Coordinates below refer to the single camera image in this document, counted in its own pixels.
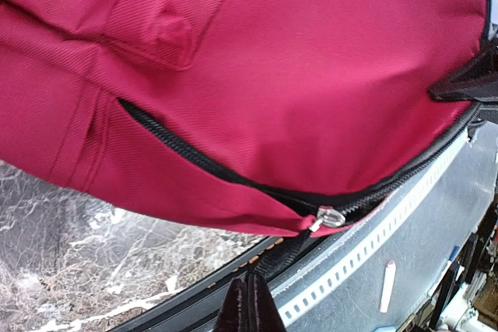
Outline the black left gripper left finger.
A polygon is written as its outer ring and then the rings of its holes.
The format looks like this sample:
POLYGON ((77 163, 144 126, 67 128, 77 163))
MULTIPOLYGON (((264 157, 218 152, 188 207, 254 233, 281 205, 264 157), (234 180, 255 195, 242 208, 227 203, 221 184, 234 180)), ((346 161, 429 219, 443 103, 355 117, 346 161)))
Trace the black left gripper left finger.
POLYGON ((247 286, 243 280, 234 279, 216 319, 215 332, 248 331, 247 286))

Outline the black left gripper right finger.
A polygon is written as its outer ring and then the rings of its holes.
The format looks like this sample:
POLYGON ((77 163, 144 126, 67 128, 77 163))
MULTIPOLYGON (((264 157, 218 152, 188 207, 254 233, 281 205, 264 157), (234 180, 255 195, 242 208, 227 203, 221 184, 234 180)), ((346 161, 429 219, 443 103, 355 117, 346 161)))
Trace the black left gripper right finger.
POLYGON ((254 273, 247 276, 247 330, 286 332, 266 280, 254 273))

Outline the red student backpack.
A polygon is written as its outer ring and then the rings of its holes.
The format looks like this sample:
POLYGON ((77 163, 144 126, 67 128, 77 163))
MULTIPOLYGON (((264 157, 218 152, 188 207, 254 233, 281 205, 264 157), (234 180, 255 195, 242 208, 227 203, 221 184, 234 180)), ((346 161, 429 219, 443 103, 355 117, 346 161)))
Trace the red student backpack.
POLYGON ((462 137, 497 0, 1 0, 1 158, 168 221, 368 215, 462 137))

